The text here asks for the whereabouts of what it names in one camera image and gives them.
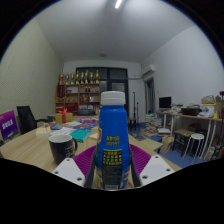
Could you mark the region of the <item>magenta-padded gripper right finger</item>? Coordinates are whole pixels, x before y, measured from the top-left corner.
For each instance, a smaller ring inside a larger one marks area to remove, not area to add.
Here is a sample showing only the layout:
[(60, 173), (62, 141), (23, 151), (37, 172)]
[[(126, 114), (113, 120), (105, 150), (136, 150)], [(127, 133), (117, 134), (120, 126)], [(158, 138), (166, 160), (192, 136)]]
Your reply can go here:
[(135, 145), (130, 145), (132, 180), (135, 187), (143, 187), (157, 181), (174, 170), (160, 155), (149, 155)]

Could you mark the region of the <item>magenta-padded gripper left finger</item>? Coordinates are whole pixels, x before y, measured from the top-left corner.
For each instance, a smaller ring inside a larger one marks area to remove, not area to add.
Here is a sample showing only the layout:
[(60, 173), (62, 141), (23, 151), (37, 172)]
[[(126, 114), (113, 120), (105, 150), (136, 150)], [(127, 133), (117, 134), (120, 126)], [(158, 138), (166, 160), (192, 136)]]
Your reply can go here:
[(78, 186), (99, 189), (95, 170), (95, 146), (86, 149), (74, 159), (64, 159), (53, 174)]

